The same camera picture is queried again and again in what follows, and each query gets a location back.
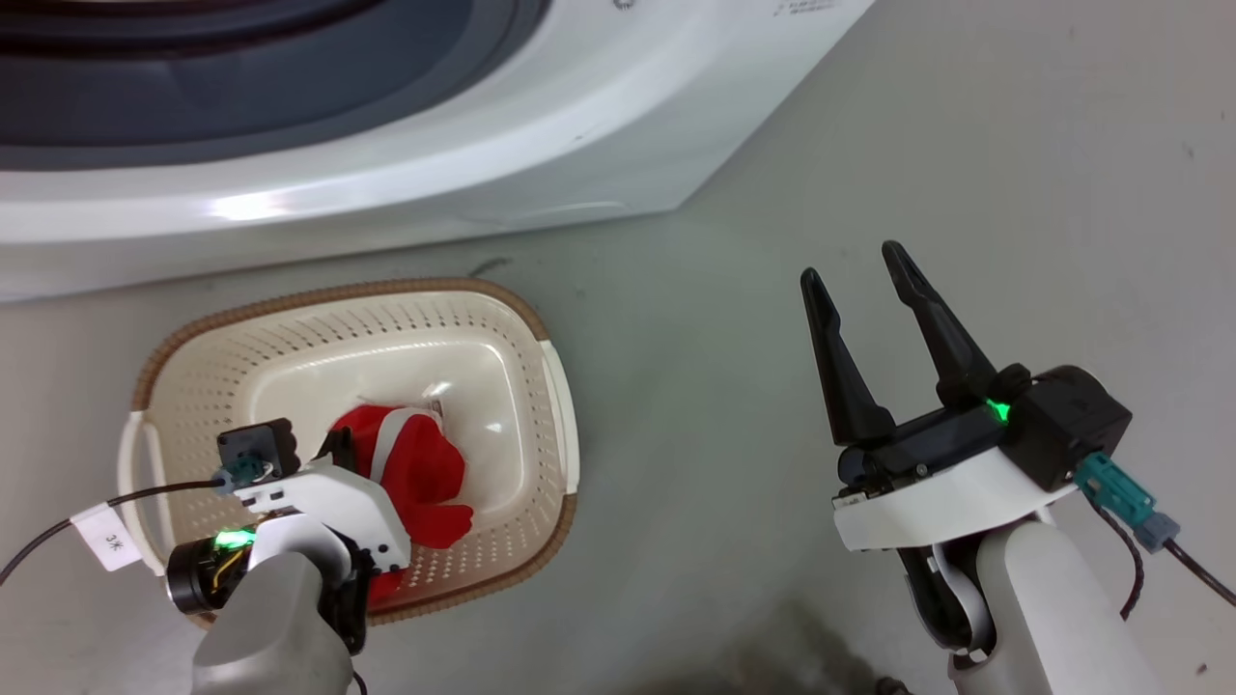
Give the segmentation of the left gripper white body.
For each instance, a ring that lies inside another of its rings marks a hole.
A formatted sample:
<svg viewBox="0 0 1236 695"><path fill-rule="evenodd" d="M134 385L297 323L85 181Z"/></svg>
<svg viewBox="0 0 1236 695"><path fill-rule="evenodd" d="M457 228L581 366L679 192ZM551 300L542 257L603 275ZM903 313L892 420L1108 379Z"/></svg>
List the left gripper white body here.
<svg viewBox="0 0 1236 695"><path fill-rule="evenodd" d="M297 552L321 573L392 573L410 566L413 545L389 493L331 459L287 479L234 488L257 526L250 568Z"/></svg>

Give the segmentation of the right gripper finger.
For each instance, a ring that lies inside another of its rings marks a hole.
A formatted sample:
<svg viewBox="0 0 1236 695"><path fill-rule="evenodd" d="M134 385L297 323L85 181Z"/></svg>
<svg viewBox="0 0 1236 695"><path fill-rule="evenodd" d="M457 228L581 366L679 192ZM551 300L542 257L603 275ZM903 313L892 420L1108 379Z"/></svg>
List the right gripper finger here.
<svg viewBox="0 0 1236 695"><path fill-rule="evenodd" d="M896 424L861 378L840 334L840 314L817 270L805 268L800 286L831 438L839 446L870 446L887 440Z"/></svg>
<svg viewBox="0 0 1236 695"><path fill-rule="evenodd" d="M913 312L936 369L936 393L944 406L976 406L986 402L997 373L981 348L962 325L939 292L927 281L901 242L883 242L883 257L902 304Z"/></svg>

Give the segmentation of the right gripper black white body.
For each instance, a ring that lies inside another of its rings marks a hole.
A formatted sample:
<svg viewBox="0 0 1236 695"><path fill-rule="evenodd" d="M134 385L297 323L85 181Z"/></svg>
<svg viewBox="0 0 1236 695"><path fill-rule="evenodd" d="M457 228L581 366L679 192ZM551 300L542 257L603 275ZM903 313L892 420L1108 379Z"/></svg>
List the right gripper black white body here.
<svg viewBox="0 0 1236 695"><path fill-rule="evenodd" d="M831 432L844 446L847 485L833 519L852 552L926 548L1033 514L1077 488L1044 488L1000 444L1009 408L941 409L901 427L873 399L831 397Z"/></svg>

